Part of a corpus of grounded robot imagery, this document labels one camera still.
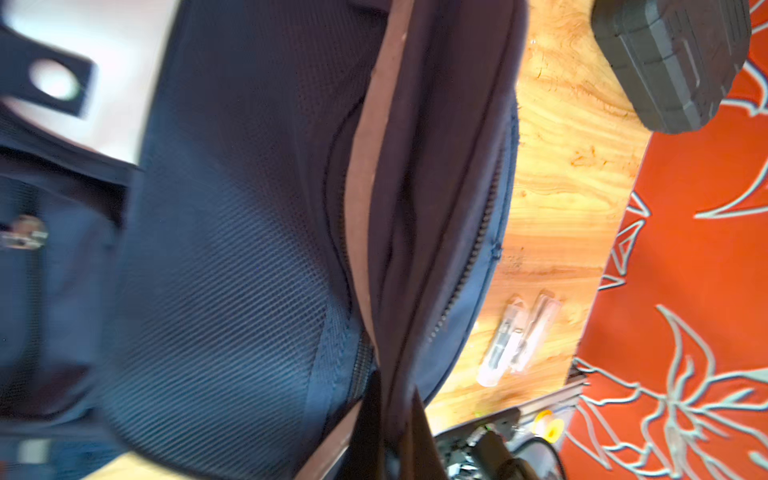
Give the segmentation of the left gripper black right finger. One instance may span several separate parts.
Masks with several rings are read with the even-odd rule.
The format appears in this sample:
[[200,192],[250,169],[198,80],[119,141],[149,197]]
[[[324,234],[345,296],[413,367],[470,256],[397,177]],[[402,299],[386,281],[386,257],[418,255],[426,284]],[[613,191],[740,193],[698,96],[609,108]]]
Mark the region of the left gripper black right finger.
[[446,480],[447,474],[429,427],[422,399],[413,393],[408,420],[400,438],[400,480]]

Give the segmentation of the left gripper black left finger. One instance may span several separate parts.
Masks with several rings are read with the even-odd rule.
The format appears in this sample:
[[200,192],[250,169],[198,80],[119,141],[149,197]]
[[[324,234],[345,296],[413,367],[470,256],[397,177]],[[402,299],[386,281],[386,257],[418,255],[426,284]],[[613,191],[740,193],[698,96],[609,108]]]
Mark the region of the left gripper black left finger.
[[367,390],[336,479],[375,480],[383,478],[381,390],[381,375],[379,371],[375,371],[369,378]]

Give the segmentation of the navy blue backpack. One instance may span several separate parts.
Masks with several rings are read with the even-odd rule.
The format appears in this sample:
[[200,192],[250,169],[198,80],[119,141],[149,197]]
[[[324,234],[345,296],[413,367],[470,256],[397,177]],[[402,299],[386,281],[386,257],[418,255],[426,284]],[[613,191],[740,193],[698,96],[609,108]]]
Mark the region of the navy blue backpack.
[[514,183],[524,1],[5,1],[1,475],[383,478]]

